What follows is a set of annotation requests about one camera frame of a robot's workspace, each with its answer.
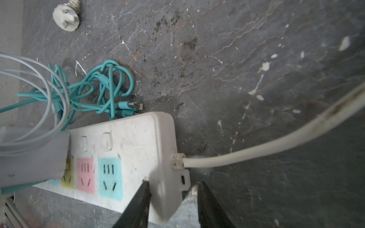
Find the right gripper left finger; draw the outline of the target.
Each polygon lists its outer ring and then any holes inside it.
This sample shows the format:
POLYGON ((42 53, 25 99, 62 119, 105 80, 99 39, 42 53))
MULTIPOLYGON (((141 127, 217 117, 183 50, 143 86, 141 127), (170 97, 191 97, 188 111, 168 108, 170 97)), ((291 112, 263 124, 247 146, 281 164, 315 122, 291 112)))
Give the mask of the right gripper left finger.
POLYGON ((112 228, 147 228, 150 199, 150 184, 144 180, 112 228))

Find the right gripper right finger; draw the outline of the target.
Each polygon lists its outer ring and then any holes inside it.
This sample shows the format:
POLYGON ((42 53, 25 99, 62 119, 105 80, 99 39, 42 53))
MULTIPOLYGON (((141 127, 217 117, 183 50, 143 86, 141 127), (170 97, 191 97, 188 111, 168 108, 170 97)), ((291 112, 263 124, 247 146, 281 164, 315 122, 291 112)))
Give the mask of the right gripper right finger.
POLYGON ((198 183, 198 220, 201 228, 234 228, 205 182, 198 183))

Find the white multicolour power strip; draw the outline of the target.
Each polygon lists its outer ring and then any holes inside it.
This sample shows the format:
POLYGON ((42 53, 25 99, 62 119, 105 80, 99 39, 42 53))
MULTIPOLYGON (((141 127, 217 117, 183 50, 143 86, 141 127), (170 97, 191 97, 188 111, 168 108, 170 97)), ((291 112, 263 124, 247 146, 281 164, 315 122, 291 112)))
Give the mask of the white multicolour power strip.
POLYGON ((69 168, 38 188, 123 213, 143 181, 150 186, 149 221, 165 224, 190 189, 188 170, 177 170, 175 124, 149 112, 70 130, 69 168))

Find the white charger cube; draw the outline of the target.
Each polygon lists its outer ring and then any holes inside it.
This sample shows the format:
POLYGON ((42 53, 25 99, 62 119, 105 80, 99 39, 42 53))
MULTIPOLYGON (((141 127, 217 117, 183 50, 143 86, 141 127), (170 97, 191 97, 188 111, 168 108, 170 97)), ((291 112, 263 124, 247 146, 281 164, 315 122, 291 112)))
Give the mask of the white charger cube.
POLYGON ((70 132, 60 131, 23 155, 1 158, 1 188, 61 178, 66 169, 70 132))

